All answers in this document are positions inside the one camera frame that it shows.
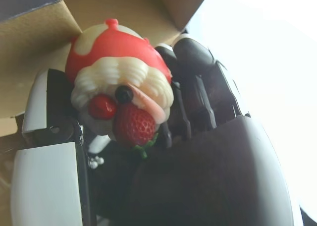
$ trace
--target strawberry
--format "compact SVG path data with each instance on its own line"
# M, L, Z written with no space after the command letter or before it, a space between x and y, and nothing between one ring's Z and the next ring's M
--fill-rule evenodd
M145 110L132 103L120 105L113 122L113 133L118 143L128 148L145 145L153 139L155 121Z
M88 112L95 119L110 120L114 117L116 109L116 102L104 94L93 97L88 105Z

